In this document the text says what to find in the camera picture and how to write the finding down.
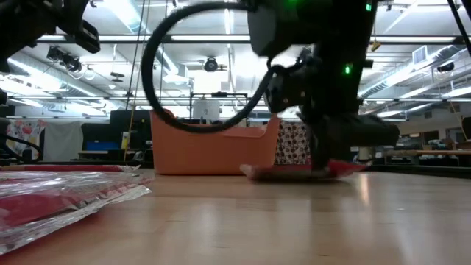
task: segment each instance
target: ceiling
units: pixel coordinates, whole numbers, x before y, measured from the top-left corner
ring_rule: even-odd
[[[179,7],[193,4],[197,1],[187,0],[179,1]],[[93,24],[100,35],[130,35],[137,34],[137,30],[130,30],[125,21],[132,20],[132,14],[143,14],[143,23],[146,25],[144,33],[151,32],[165,18],[166,13],[173,10],[171,1],[150,0],[95,0],[96,8],[88,6],[84,19]],[[135,8],[134,12],[129,9],[129,4]],[[453,15],[447,8],[446,0],[396,0],[393,2],[391,10],[383,5],[379,7],[373,34],[376,35],[459,35],[458,27],[453,19]],[[466,16],[464,8],[458,10],[464,27],[467,31],[471,30],[471,21]],[[185,19],[177,24],[170,32],[171,34],[187,35],[223,35],[227,34],[227,28],[230,34],[248,34],[247,14],[239,11],[231,12],[229,18],[224,14],[224,10],[218,12],[204,13]],[[62,66],[54,64],[46,58],[50,46],[57,44],[39,43],[35,48],[24,48],[21,53],[36,59],[39,63],[63,73],[61,82],[68,82],[70,79]],[[58,46],[64,52],[78,56],[80,62],[84,65],[84,70],[80,73],[71,74],[74,76],[77,84],[84,84],[86,88],[92,87],[103,93],[103,95],[123,96],[128,90],[137,91],[137,96],[144,96],[141,82],[139,80],[140,61],[143,44],[125,44],[118,43],[102,44],[102,50],[96,54],[89,54],[84,49],[74,44],[61,43]],[[290,65],[295,61],[296,56],[301,50],[301,46],[291,47],[277,57],[277,62]],[[369,50],[367,58],[374,60],[373,68],[364,69],[361,78],[361,87],[383,79],[387,73],[394,71],[397,67],[408,63],[412,58],[412,52],[420,48],[418,45],[382,45],[375,52]],[[442,46],[430,46],[430,50],[438,50]],[[228,48],[225,43],[167,43],[163,45],[163,50],[176,66],[186,66],[187,77],[193,77],[198,82],[199,88],[203,92],[215,92],[221,89],[221,82],[228,82],[228,71],[217,71],[215,73],[206,73],[201,70],[202,64],[208,57],[215,57],[218,64],[229,65],[229,52],[232,53],[232,73],[234,76],[234,92],[251,94],[257,88],[258,83],[266,70],[266,59],[257,57],[251,50],[249,44],[230,44]],[[458,60],[467,65],[466,52],[459,54]],[[411,78],[398,82],[380,91],[369,98],[382,97],[393,98],[400,97],[404,93],[413,91],[431,84],[436,81],[436,76],[432,75],[432,70],[422,71]],[[123,82],[112,82],[113,77],[110,73],[114,71],[123,74]],[[160,64],[156,62],[154,71],[156,89],[163,89],[163,96],[188,96],[189,85],[181,82],[161,82],[161,77],[166,76],[165,71],[161,71]],[[445,78],[450,73],[440,74],[439,78]],[[443,85],[442,90],[446,91],[447,86]],[[175,104],[184,105],[187,99],[182,101],[173,101]],[[146,105],[145,100],[139,100],[136,105]],[[389,103],[375,104],[371,103],[363,107],[363,111],[381,112],[389,107]]]

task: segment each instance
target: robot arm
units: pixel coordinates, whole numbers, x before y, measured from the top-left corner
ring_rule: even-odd
[[[308,125],[312,169],[321,172],[330,158],[345,158],[351,146],[395,144],[399,130],[375,116],[358,116],[358,86],[366,65],[378,0],[246,0],[195,4],[171,14],[154,31],[141,61],[146,97],[167,124],[193,133],[214,133],[240,122],[264,99],[272,113],[299,106]],[[248,11],[252,50],[268,57],[268,71],[247,106],[223,124],[192,127],[167,115],[152,83],[155,52],[165,34],[181,19],[209,10]],[[315,44],[293,66],[272,66],[291,45]]]
[[[90,53],[100,51],[98,31],[82,20],[88,0],[0,0],[0,71],[8,72],[7,59],[56,28]]]

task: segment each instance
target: table surface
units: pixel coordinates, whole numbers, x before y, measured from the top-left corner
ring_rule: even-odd
[[[20,264],[470,264],[471,181],[159,177],[153,193],[0,257]]]
[[[471,150],[389,150],[384,152],[392,155],[471,155]]]

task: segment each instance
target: orange plastic container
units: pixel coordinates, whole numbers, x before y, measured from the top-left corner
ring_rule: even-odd
[[[280,126],[276,116],[264,127],[201,135],[174,129],[152,111],[150,115],[156,174],[240,175],[242,164],[267,167],[275,161]]]

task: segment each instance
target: security camera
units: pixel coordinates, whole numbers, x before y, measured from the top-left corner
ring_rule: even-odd
[[[209,57],[205,63],[205,71],[214,72],[218,69],[218,63],[215,57]]]

